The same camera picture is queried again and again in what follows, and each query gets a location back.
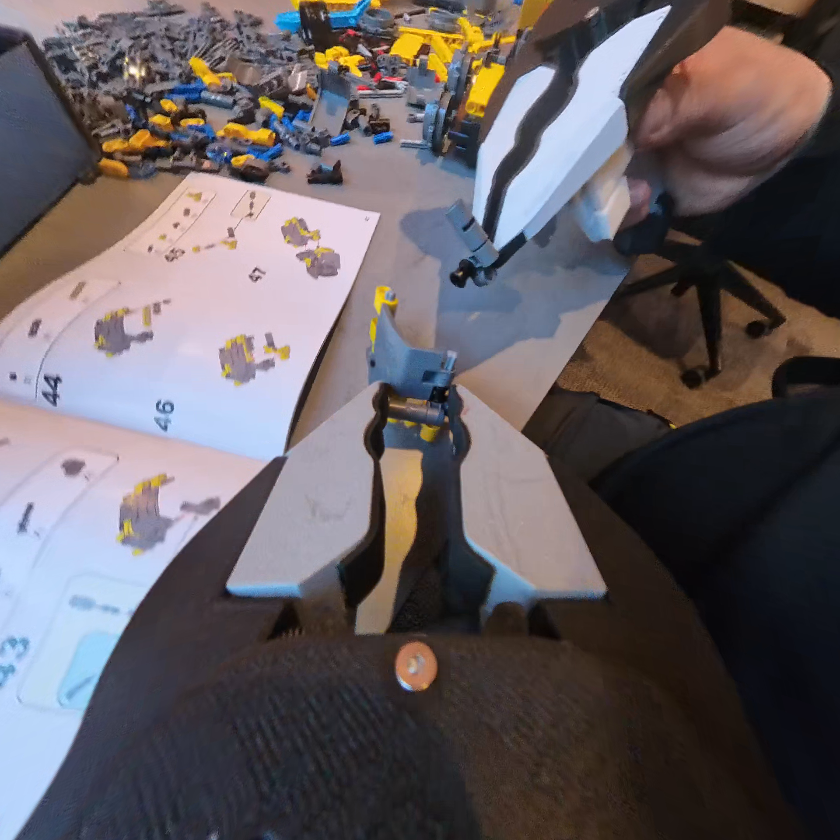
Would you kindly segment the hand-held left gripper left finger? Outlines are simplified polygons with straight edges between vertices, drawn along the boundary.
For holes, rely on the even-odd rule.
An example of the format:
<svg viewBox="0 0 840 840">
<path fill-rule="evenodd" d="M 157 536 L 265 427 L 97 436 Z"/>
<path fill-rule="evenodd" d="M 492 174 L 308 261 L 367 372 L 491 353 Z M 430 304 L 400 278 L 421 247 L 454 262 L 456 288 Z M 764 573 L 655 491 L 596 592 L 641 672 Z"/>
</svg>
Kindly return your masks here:
<svg viewBox="0 0 840 840">
<path fill-rule="evenodd" d="M 362 601 L 384 568 L 386 392 L 362 393 L 291 448 L 227 579 L 252 598 Z"/>
</svg>

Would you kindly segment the person's right forearm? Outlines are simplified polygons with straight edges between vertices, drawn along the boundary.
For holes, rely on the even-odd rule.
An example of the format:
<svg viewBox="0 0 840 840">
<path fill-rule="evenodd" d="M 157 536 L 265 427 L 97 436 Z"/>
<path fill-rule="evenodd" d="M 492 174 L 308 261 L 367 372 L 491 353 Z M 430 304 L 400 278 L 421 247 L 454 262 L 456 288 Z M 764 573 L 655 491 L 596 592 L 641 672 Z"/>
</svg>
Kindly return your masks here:
<svg viewBox="0 0 840 840">
<path fill-rule="evenodd" d="M 827 120 L 812 141 L 727 208 L 672 220 L 674 229 L 711 238 L 726 259 L 833 318 L 839 312 L 838 44 L 838 23 L 812 51 L 779 44 L 812 59 L 834 81 Z"/>
</svg>

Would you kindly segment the dark grey cardboard box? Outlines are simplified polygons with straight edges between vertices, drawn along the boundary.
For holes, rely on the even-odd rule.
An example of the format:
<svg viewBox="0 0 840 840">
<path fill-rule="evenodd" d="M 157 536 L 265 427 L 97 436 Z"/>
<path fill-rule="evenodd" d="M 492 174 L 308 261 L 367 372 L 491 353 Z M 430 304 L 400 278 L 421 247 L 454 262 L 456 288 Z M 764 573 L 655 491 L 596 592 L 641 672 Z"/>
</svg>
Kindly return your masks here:
<svg viewBox="0 0 840 840">
<path fill-rule="evenodd" d="M 1 253 L 75 184 L 98 147 L 28 32 L 1 27 Z"/>
</svg>

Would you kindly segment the pile of loose building bricks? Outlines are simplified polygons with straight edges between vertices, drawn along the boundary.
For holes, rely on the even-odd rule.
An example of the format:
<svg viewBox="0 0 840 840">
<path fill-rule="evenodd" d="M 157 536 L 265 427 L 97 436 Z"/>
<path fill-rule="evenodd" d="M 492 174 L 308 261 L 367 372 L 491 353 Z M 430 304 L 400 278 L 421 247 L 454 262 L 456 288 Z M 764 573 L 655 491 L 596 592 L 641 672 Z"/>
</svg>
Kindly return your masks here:
<svg viewBox="0 0 840 840">
<path fill-rule="evenodd" d="M 288 173 L 287 149 L 320 156 L 347 131 L 388 130 L 360 105 L 363 91 L 399 91 L 391 55 L 394 17 L 383 7 L 355 28 L 310 22 L 311 41 L 270 31 L 237 8 L 210 2 L 195 16 L 177 2 L 136 12 L 78 16 L 43 43 L 73 108 L 96 141 L 100 175 L 144 180 L 158 173 L 228 174 L 264 183 Z M 319 71 L 337 62 L 357 86 L 340 134 L 309 128 Z"/>
</svg>

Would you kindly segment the grey curved panel piece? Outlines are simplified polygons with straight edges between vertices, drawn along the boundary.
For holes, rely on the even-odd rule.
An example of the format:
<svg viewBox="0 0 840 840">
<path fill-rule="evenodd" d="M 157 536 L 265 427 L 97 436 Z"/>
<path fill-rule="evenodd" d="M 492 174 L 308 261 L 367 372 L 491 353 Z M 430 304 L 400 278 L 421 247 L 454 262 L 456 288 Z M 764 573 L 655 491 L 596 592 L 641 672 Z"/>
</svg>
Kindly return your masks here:
<svg viewBox="0 0 840 840">
<path fill-rule="evenodd" d="M 337 62 L 330 62 L 327 69 L 320 69 L 318 96 L 309 120 L 310 130 L 330 136 L 340 134 L 356 92 L 352 75 Z"/>
</svg>

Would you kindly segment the black office chair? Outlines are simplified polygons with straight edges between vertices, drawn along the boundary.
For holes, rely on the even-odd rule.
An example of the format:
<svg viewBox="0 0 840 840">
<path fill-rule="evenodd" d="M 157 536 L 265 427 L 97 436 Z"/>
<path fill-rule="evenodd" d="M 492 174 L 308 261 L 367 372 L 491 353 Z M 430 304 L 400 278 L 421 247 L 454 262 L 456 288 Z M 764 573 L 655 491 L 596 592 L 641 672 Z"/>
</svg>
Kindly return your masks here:
<svg viewBox="0 0 840 840">
<path fill-rule="evenodd" d="M 665 259 L 669 267 L 622 285 L 617 296 L 633 298 L 667 287 L 672 296 L 680 298 L 690 289 L 695 291 L 708 363 L 682 372 L 680 379 L 686 388 L 696 390 L 721 372 L 723 293 L 759 314 L 745 328 L 753 340 L 770 335 L 786 323 L 783 313 L 708 242 L 684 243 L 665 236 L 647 253 Z"/>
</svg>

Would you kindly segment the person's right hand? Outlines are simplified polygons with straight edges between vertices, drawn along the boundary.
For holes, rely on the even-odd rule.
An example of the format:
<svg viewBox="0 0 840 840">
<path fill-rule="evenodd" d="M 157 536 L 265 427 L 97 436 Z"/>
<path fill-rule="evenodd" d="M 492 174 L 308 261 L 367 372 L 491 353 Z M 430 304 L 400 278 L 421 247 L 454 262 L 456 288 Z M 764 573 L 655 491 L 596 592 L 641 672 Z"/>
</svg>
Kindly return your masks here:
<svg viewBox="0 0 840 840">
<path fill-rule="evenodd" d="M 657 160 L 677 216 L 723 210 L 812 141 L 834 94 L 802 53 L 731 26 L 683 59 L 633 132 Z"/>
</svg>

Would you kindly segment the yellow blue beam assembly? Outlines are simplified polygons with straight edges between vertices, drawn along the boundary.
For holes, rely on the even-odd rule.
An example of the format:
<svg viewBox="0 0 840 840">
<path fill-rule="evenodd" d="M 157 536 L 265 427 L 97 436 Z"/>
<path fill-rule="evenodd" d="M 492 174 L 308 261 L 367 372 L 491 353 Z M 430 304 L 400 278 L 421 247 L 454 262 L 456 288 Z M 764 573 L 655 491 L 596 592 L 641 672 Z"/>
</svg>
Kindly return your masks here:
<svg viewBox="0 0 840 840">
<path fill-rule="evenodd" d="M 279 31 L 299 35 L 310 42 L 310 22 L 315 26 L 327 25 L 330 30 L 355 28 L 364 12 L 382 6 L 379 1 L 290 1 L 291 9 L 278 13 L 274 24 Z"/>
</svg>

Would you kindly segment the grey yellow brick subassembly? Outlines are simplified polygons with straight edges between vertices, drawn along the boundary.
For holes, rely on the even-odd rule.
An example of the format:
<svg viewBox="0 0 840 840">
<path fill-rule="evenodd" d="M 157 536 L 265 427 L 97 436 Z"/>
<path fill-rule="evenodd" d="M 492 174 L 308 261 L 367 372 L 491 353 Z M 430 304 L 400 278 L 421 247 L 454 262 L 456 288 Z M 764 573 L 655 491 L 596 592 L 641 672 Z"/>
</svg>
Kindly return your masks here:
<svg viewBox="0 0 840 840">
<path fill-rule="evenodd" d="M 375 289 L 366 351 L 369 383 L 384 386 L 389 423 L 417 427 L 420 439 L 432 444 L 447 421 L 458 355 L 409 344 L 396 326 L 397 305 L 391 287 Z"/>
</svg>

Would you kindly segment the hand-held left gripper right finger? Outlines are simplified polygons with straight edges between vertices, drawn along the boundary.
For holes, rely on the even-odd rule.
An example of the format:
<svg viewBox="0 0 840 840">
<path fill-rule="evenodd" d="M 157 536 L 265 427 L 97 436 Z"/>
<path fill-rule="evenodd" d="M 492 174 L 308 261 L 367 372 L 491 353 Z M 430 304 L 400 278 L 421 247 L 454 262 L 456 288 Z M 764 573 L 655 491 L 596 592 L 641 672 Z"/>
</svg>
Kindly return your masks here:
<svg viewBox="0 0 840 840">
<path fill-rule="evenodd" d="M 462 386 L 449 394 L 450 592 L 469 610 L 600 601 L 607 586 L 547 456 Z"/>
</svg>

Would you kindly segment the yellow black brick vehicle model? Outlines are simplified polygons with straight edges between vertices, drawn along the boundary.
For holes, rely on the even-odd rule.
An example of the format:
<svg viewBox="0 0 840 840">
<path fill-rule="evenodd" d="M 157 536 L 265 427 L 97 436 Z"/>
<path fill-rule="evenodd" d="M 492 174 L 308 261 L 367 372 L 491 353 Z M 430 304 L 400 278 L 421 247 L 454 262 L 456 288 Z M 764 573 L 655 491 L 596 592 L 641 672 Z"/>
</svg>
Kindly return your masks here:
<svg viewBox="0 0 840 840">
<path fill-rule="evenodd" d="M 474 169 L 490 97 L 522 36 L 520 2 L 427 2 L 404 13 L 391 55 L 406 82 L 408 122 L 429 150 Z"/>
</svg>

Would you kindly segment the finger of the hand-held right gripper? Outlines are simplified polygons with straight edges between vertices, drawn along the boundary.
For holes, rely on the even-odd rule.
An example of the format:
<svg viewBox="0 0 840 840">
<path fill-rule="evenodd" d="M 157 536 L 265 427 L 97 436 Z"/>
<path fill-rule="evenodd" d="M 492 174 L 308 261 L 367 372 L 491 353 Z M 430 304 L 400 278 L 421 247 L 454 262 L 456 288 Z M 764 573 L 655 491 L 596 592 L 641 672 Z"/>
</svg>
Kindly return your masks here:
<svg viewBox="0 0 840 840">
<path fill-rule="evenodd" d="M 489 125 L 489 269 L 572 205 L 594 243 L 629 211 L 624 83 L 669 5 L 550 5 L 517 55 Z"/>
<path fill-rule="evenodd" d="M 555 112 L 559 69 L 540 65 L 514 82 L 479 147 L 472 214 L 494 244 L 505 244 L 501 222 L 508 189 L 534 155 Z"/>
</svg>

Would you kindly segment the white building instruction booklet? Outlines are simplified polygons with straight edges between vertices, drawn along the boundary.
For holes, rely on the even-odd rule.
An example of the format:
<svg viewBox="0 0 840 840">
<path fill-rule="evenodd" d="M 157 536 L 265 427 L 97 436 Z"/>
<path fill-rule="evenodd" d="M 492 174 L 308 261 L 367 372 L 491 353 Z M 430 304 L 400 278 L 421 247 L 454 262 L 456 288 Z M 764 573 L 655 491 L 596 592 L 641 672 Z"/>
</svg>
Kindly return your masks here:
<svg viewBox="0 0 840 840">
<path fill-rule="evenodd" d="M 2 838 L 150 588 L 284 453 L 379 217 L 190 175 L 2 319 Z"/>
</svg>

